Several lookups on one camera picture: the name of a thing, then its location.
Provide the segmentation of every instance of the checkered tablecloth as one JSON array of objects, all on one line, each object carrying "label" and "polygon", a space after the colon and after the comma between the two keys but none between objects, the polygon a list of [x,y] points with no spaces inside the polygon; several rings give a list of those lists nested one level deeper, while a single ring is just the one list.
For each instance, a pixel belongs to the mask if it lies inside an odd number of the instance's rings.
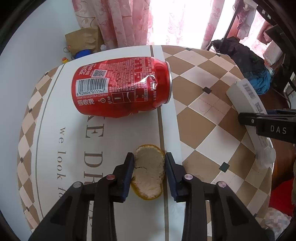
[{"label": "checkered tablecloth", "polygon": [[43,102],[43,96],[46,94],[52,80],[51,78],[56,71],[57,68],[46,73],[35,86],[20,130],[17,157],[17,181],[24,214],[32,231],[38,226],[40,220],[35,207],[35,205],[38,204],[36,200],[34,200],[31,180],[31,146],[33,144],[34,131]]},{"label": "checkered tablecloth", "polygon": [[[238,123],[238,113],[226,95],[229,86],[243,79],[243,75],[226,55],[178,46],[162,48],[172,70],[173,97],[186,171],[204,182],[225,181],[263,224],[270,198],[271,169],[256,167],[250,137],[246,128]],[[36,85],[20,131],[17,179],[22,207],[32,231],[40,220],[31,182],[30,149],[43,96],[56,70],[46,73]],[[206,207],[210,240],[208,202]]]}]

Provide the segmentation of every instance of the white box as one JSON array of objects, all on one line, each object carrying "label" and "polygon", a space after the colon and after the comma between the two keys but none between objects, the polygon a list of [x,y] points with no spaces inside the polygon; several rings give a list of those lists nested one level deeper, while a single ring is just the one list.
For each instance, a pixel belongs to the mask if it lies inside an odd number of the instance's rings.
[{"label": "white box", "polygon": [[[233,106],[240,112],[267,114],[259,96],[247,79],[236,81],[226,92]],[[246,126],[255,151],[258,152],[266,146],[272,147],[269,138],[258,136],[256,127]]]}]

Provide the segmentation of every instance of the red can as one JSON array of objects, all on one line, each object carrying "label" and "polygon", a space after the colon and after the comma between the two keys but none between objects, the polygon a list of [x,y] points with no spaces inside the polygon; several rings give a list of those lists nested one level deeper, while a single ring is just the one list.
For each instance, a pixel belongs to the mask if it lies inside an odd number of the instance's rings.
[{"label": "red can", "polygon": [[105,60],[80,67],[72,98],[85,115],[122,117],[169,102],[172,74],[168,62],[153,57]]}]

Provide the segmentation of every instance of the can lid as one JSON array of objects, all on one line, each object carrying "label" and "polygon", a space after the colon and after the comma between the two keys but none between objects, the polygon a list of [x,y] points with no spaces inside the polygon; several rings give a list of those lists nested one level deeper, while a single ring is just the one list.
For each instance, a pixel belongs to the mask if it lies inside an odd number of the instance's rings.
[{"label": "can lid", "polygon": [[170,101],[170,97],[172,96],[172,72],[170,70],[170,64],[167,61],[165,63],[168,66],[168,75],[169,75],[169,78],[170,78],[170,89],[169,89],[169,94],[168,94],[168,100],[165,103],[165,104],[167,104]]}]

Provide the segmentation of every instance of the barcode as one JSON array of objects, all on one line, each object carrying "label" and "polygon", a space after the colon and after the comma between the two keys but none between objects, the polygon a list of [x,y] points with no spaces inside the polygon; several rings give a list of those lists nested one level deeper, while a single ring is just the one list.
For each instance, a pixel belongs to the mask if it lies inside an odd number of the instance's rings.
[{"label": "barcode", "polygon": [[95,69],[91,77],[105,77],[107,70]]},{"label": "barcode", "polygon": [[90,78],[76,81],[76,96],[108,93],[109,78]]},{"label": "barcode", "polygon": [[251,88],[248,84],[244,84],[242,86],[244,87],[244,89],[246,90],[246,92],[248,93],[248,95],[250,96],[251,99],[256,98],[256,96],[254,95],[253,91],[251,90]]},{"label": "barcode", "polygon": [[256,106],[258,113],[261,113],[263,111],[259,102],[255,103],[255,106]]}]

